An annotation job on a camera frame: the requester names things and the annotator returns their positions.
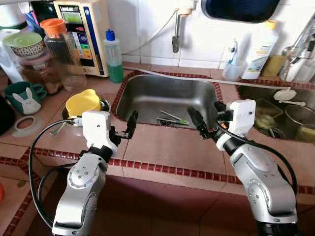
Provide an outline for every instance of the sink basin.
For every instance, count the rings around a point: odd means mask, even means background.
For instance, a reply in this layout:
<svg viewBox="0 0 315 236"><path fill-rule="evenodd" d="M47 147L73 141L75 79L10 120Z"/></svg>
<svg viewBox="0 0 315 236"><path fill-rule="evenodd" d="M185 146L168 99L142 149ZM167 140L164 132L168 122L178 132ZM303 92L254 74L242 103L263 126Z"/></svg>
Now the sink basin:
<svg viewBox="0 0 315 236"><path fill-rule="evenodd" d="M216 88L210 82L135 75L127 81L116 115L127 121L131 113L137 110L139 123L161 124L157 118L171 118L162 110L189 122L189 125L171 126L195 129L187 113L187 108L193 106L203 115L208 127L212 127L217 115L214 107L216 100Z"/></svg>
<svg viewBox="0 0 315 236"><path fill-rule="evenodd" d="M297 94L291 101L306 102L306 106L315 111L315 90L305 90L300 88L292 89L295 90ZM277 124L276 129L279 129L281 132L283 132L284 137L282 138L295 140L300 125L293 122L284 112L286 106L289 106L290 104L279 103L273 98L274 94L279 91L279 89L239 86L238 91L241 99L265 99L278 108L282 109L283 114L275 117L275 122ZM268 134L267 130L259 131L261 133Z"/></svg>

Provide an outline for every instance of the green liquid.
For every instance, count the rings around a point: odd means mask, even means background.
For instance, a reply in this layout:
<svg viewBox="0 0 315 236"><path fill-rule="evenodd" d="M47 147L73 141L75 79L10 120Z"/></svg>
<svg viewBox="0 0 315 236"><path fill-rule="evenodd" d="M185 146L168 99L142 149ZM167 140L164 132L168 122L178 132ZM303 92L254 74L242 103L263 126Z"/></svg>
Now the green liquid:
<svg viewBox="0 0 315 236"><path fill-rule="evenodd" d="M117 66L107 66L111 82L121 83L124 80L123 64Z"/></svg>

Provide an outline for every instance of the blue cap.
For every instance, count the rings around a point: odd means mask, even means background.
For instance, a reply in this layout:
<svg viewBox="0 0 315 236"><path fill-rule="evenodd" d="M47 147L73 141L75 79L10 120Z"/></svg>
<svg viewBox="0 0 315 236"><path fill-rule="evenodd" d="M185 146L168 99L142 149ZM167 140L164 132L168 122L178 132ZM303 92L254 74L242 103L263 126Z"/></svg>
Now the blue cap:
<svg viewBox="0 0 315 236"><path fill-rule="evenodd" d="M107 39L108 41L114 41L114 40L115 40L115 33L114 33L112 30L108 29L108 30L105 32L105 34L106 34L106 39Z"/></svg>

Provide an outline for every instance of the bunny mug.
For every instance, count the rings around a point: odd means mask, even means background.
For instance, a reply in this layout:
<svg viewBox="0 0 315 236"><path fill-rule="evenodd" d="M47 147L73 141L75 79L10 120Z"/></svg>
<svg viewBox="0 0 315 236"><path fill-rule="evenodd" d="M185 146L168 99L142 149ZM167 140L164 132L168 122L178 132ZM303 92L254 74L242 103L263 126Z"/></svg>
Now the bunny mug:
<svg viewBox="0 0 315 236"><path fill-rule="evenodd" d="M41 84L23 81L8 86L4 90L4 95L16 110L24 115L30 115L41 108L41 100L47 92Z"/></svg>

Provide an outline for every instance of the yellow bowl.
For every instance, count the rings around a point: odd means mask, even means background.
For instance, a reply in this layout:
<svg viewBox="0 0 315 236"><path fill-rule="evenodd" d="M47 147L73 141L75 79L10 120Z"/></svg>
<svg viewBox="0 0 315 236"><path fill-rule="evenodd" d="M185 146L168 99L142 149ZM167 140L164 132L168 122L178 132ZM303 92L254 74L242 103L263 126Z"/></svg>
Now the yellow bowl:
<svg viewBox="0 0 315 236"><path fill-rule="evenodd" d="M65 107L68 110L69 117L81 116L85 111L99 111L101 104L94 89L87 89L70 97Z"/></svg>

